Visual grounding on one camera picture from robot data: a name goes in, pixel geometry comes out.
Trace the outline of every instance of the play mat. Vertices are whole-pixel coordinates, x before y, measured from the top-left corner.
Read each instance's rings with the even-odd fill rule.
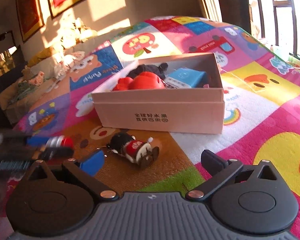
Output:
[[[133,60],[189,52],[214,52],[221,67],[226,103],[222,134],[125,130],[140,140],[153,137],[151,144],[160,148],[158,160],[141,171],[125,158],[108,154],[96,178],[119,193],[180,191],[184,195],[209,178],[200,164],[204,149],[245,164],[269,159],[299,202],[292,233],[300,238],[300,72],[236,26],[173,16],[131,26],[91,52],[80,68],[69,72],[31,108],[16,129],[70,136],[74,157],[85,156],[120,131],[101,126],[91,91]],[[8,194],[18,180],[10,179]]]

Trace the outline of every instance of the rainbow illustration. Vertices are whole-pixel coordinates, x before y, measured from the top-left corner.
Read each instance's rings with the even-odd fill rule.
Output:
[[[231,125],[239,120],[241,113],[238,108],[232,110],[226,109],[226,111],[228,112],[228,117],[223,119],[223,125]]]

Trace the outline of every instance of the green leaf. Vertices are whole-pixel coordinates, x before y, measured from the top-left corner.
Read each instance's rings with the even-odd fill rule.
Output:
[[[133,55],[133,57],[139,57],[139,56],[141,56],[144,52],[145,52],[144,49],[138,50],[138,51]]]

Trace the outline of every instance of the red plush toy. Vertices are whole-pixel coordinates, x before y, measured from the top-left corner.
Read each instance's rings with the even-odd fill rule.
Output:
[[[152,72],[142,72],[134,79],[130,77],[120,78],[113,91],[133,89],[163,89],[164,85],[160,77]]]

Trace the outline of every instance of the open box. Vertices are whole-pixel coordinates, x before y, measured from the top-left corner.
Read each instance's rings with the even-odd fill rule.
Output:
[[[119,78],[141,64],[168,63],[166,76],[178,68],[205,71],[209,88],[111,91]],[[94,107],[105,127],[219,134],[225,103],[213,53],[191,53],[136,60],[92,92]]]

